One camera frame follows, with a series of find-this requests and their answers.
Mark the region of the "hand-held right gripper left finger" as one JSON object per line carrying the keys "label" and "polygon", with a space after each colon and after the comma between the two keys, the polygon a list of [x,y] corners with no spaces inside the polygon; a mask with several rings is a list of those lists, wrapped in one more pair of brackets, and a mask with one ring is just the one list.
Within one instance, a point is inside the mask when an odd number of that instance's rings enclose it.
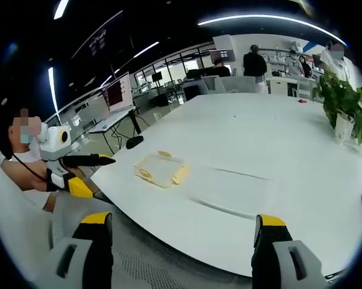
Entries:
{"label": "hand-held right gripper left finger", "polygon": [[33,288],[111,288],[112,214],[90,214],[50,251]]}

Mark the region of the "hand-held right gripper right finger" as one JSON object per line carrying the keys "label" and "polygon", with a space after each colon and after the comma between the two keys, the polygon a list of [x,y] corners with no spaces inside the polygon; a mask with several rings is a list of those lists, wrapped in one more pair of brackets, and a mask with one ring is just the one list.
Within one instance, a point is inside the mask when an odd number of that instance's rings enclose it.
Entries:
{"label": "hand-held right gripper right finger", "polygon": [[253,288],[329,287],[318,257],[274,216],[257,215],[251,267]]}

